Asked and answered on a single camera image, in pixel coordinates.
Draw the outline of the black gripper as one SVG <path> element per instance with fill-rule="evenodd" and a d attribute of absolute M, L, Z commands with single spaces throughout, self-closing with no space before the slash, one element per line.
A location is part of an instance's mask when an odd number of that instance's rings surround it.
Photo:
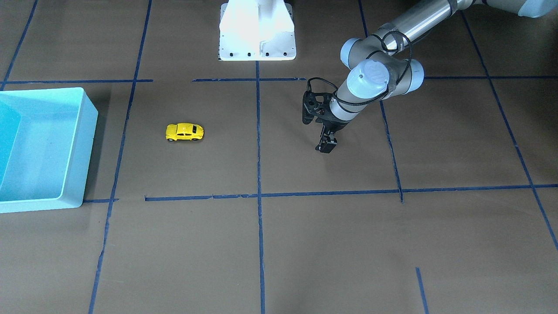
<path fill-rule="evenodd" d="M 349 121 L 336 121 L 336 120 L 326 120 L 323 119 L 323 130 L 320 135 L 320 141 L 316 146 L 316 150 L 329 154 L 337 146 L 337 139 L 335 138 L 335 133 L 341 131 Z"/>

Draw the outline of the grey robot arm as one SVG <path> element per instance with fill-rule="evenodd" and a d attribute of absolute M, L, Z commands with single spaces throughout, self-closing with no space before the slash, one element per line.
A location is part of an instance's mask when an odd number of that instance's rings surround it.
<path fill-rule="evenodd" d="M 422 0 L 366 38 L 347 40 L 340 51 L 340 60 L 350 70 L 343 84 L 333 85 L 331 93 L 314 92 L 311 84 L 316 78 L 307 80 L 302 120 L 305 125 L 322 125 L 317 151 L 331 153 L 337 146 L 335 134 L 370 103 L 420 88 L 425 72 L 412 57 L 413 44 L 475 4 L 476 0 Z"/>

